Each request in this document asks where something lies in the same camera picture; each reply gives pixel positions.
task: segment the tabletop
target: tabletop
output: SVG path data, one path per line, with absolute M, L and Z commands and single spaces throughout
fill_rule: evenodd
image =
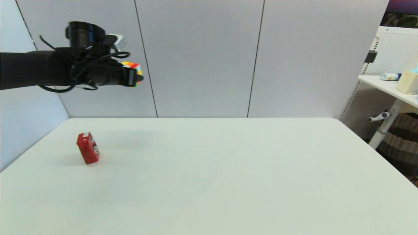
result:
M 405 94 L 400 90 L 396 89 L 398 81 L 383 81 L 380 79 L 380 76 L 373 75 L 360 75 L 359 80 L 365 82 L 372 87 L 386 92 L 414 107 L 418 107 L 418 95 Z
M 418 234 L 418 189 L 331 118 L 72 118 L 0 177 L 2 235 Z

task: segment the striped fabric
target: striped fabric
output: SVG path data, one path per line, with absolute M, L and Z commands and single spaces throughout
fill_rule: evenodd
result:
M 402 174 L 418 174 L 418 115 L 399 114 L 377 151 Z

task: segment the red carton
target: red carton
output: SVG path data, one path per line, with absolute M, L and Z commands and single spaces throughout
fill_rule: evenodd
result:
M 79 134 L 77 138 L 77 145 L 86 164 L 99 160 L 99 149 L 90 132 Z

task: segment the desk leg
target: desk leg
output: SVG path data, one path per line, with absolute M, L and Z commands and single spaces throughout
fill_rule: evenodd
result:
M 403 102 L 402 100 L 396 99 L 395 103 L 390 108 L 390 111 L 389 111 L 390 116 L 383 120 L 382 124 L 380 125 L 379 128 L 377 128 L 377 131 L 376 131 L 375 135 L 373 136 L 373 138 L 369 142 L 369 145 L 373 149 L 377 149 L 380 142 L 382 142 L 382 140 L 385 137 L 387 131 L 389 130 L 392 123 L 395 121 L 399 111 L 402 109 L 404 104 L 405 104 L 405 102 Z

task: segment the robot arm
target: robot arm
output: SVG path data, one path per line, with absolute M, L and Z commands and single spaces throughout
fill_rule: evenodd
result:
M 70 47 L 53 51 L 0 53 L 0 90 L 40 86 L 51 92 L 68 92 L 76 85 L 122 85 L 135 87 L 143 80 L 136 69 L 124 67 L 112 57 L 126 58 L 129 52 L 118 51 L 124 40 L 118 35 L 106 35 L 97 25 L 73 21 L 66 28 Z M 47 86 L 69 86 L 54 89 Z

